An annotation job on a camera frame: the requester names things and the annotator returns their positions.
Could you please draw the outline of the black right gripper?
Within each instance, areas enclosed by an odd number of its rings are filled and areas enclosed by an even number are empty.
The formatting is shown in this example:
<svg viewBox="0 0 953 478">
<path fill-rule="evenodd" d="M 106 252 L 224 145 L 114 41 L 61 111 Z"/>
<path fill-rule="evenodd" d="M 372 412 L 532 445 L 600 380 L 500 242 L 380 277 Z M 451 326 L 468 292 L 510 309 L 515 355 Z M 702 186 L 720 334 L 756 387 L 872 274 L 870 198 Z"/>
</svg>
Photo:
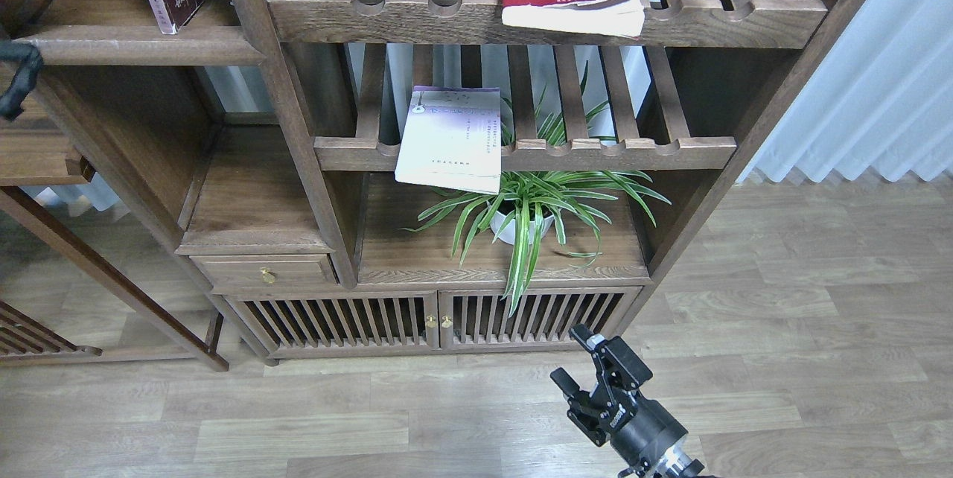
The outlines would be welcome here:
<svg viewBox="0 0 953 478">
<path fill-rule="evenodd" d="M 600 403 L 563 367 L 552 370 L 550 379 L 569 404 L 570 421 L 593 444 L 609 444 L 626 461 L 624 474 L 687 474 L 689 457 L 682 448 L 687 430 L 637 391 L 652 379 L 652 370 L 622 337 L 607 339 L 583 323 L 571 328 L 570 336 L 592 355 L 598 378 L 606 383 L 596 386 L 596 394 L 607 396 Z"/>
</svg>

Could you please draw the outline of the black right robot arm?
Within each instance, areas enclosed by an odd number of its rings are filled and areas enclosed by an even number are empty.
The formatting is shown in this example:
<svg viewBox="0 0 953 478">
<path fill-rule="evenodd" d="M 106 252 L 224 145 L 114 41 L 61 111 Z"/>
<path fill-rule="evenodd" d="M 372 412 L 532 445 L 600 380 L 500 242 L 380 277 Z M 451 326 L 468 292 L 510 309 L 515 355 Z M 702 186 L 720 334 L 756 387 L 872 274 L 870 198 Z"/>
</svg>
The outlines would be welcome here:
<svg viewBox="0 0 953 478">
<path fill-rule="evenodd" d="M 564 394 L 567 417 L 595 445 L 612 445 L 627 463 L 620 477 L 695 477 L 704 470 L 682 450 L 687 431 L 640 387 L 651 369 L 620 337 L 605 339 L 579 323 L 570 336 L 590 353 L 596 367 L 593 391 L 582 390 L 564 369 L 550 377 Z"/>
</svg>

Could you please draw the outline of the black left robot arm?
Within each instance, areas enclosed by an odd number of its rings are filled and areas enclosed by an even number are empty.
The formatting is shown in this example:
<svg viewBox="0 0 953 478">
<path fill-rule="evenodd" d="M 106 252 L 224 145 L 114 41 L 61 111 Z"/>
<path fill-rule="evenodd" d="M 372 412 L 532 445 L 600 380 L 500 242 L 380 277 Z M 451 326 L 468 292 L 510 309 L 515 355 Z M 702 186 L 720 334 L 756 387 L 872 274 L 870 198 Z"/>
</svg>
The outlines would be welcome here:
<svg viewBox="0 0 953 478">
<path fill-rule="evenodd" d="M 9 88 L 1 98 L 1 115 L 14 121 L 23 112 L 22 102 L 36 87 L 39 71 L 44 67 L 43 57 L 33 44 L 2 41 L 1 60 L 19 63 Z"/>
</svg>

